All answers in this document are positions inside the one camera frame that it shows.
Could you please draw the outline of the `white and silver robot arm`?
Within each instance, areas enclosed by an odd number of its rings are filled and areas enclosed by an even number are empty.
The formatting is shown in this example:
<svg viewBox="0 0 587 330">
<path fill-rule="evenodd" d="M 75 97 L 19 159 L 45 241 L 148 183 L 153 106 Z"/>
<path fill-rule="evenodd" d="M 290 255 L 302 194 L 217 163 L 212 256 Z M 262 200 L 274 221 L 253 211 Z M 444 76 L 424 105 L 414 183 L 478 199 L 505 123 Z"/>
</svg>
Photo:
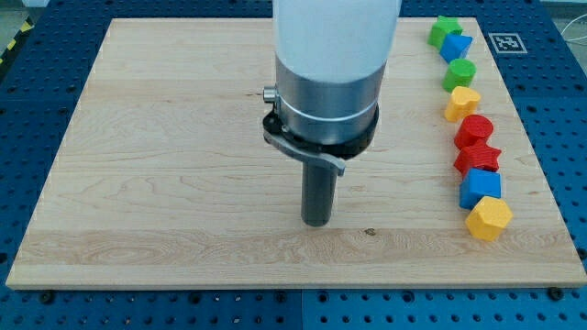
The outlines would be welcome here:
<svg viewBox="0 0 587 330">
<path fill-rule="evenodd" d="M 340 176 L 371 143 L 400 14 L 397 0 L 274 0 L 276 83 L 265 139 Z"/>
</svg>

